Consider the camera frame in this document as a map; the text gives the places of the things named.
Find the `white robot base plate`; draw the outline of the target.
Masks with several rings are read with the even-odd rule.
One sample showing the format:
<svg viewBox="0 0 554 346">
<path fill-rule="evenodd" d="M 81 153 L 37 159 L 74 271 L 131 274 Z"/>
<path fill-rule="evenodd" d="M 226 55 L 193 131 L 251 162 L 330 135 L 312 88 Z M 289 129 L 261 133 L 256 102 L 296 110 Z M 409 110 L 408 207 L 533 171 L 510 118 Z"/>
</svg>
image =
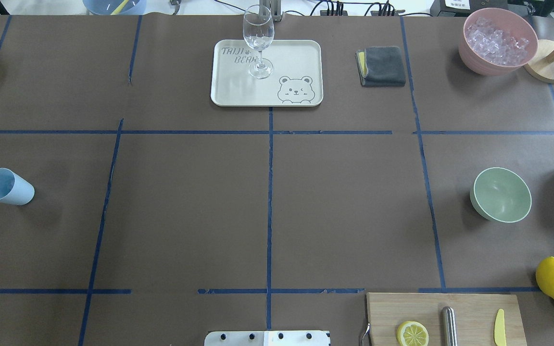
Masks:
<svg viewBox="0 0 554 346">
<path fill-rule="evenodd" d="M 328 331 L 214 331 L 205 337 L 205 346 L 329 346 Z"/>
</svg>

